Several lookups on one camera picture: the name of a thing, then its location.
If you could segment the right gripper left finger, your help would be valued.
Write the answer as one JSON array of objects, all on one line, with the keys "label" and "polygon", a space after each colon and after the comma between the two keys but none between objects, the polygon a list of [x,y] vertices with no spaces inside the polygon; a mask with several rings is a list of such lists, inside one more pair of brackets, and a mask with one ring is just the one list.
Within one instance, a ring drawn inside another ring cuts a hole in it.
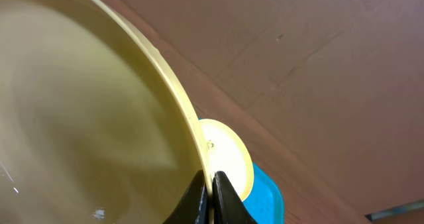
[{"label": "right gripper left finger", "polygon": [[199,170],[164,224],[207,224],[208,199],[204,173]]}]

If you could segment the teal plastic tray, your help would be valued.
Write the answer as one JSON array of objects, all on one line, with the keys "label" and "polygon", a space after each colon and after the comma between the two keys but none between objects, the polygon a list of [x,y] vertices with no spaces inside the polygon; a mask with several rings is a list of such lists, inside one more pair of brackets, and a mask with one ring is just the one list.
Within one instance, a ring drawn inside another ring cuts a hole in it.
[{"label": "teal plastic tray", "polygon": [[255,163],[253,168],[254,185],[242,203],[259,224],[283,224],[284,201],[277,185]]}]

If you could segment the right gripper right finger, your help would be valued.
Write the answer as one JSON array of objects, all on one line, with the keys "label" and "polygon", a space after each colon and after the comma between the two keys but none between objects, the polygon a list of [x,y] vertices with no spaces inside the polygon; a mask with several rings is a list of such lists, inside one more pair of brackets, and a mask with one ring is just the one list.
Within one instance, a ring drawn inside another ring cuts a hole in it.
[{"label": "right gripper right finger", "polygon": [[214,224],[257,224],[223,171],[213,179]]}]

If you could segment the yellow plate with small stain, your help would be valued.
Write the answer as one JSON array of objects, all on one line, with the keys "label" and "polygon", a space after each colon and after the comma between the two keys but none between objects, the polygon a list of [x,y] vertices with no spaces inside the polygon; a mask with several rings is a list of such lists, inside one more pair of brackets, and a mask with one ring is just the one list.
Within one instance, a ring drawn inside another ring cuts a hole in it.
[{"label": "yellow plate with small stain", "polygon": [[1,222],[165,222],[202,168],[171,75],[100,0],[1,0]]}]

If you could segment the yellow plate with large stain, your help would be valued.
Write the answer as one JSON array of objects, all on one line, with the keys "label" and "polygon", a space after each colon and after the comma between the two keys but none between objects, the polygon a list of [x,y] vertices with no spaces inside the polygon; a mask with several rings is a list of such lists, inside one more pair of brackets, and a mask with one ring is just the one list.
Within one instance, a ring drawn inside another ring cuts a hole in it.
[{"label": "yellow plate with large stain", "polygon": [[214,119],[201,119],[207,143],[209,169],[224,172],[239,198],[244,201],[254,185],[254,168],[241,138],[226,124]]}]

